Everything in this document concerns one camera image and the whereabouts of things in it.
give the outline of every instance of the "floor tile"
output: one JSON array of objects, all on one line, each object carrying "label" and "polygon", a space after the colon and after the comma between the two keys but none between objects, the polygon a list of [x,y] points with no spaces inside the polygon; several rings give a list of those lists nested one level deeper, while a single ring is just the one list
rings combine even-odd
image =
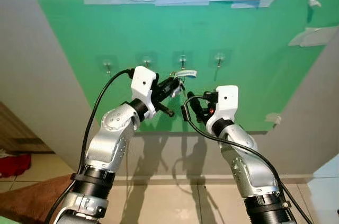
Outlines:
[{"label": "floor tile", "polygon": [[12,175],[10,177],[0,178],[0,182],[12,182],[14,180],[15,180],[15,175]]},{"label": "floor tile", "polygon": [[[287,185],[301,208],[307,212],[306,205],[295,184]],[[245,204],[236,185],[199,185],[202,223],[208,224],[250,224]],[[302,216],[292,207],[298,224],[306,223]]]},{"label": "floor tile", "polygon": [[0,182],[0,193],[9,191],[12,186],[12,182]]},{"label": "floor tile", "polygon": [[109,208],[101,223],[184,223],[197,224],[200,219],[196,185],[150,185],[131,188],[126,201],[126,187],[113,187]]},{"label": "floor tile", "polygon": [[11,191],[21,189],[21,188],[24,188],[24,187],[27,187],[27,186],[31,186],[35,183],[36,182],[14,182],[12,187],[11,187]]},{"label": "floor tile", "polygon": [[19,175],[18,182],[41,182],[74,171],[55,154],[33,154],[30,169]]},{"label": "floor tile", "polygon": [[339,178],[317,178],[298,185],[314,223],[339,223]]}]

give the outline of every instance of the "green panel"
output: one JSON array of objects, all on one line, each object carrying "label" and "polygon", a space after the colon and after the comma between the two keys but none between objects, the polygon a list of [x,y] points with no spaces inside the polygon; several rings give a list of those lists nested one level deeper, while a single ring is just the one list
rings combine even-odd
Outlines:
[{"label": "green panel", "polygon": [[[289,47],[305,27],[339,24],[339,0],[319,0],[310,9],[307,0],[276,0],[268,8],[232,9],[230,2],[209,6],[153,4],[85,5],[83,0],[39,0],[56,37],[91,106],[112,72],[141,65],[140,57],[155,53],[151,69],[160,79],[180,69],[174,55],[187,54],[188,69],[197,79],[186,88],[200,94],[218,85],[239,86],[237,121],[248,131],[267,131],[269,113],[280,113],[324,46]],[[217,70],[211,54],[224,50],[226,60]],[[131,98],[130,79],[122,76],[110,88],[97,119]],[[174,119],[158,114],[141,130],[187,131],[180,104],[184,97],[165,101],[176,111]]]}]

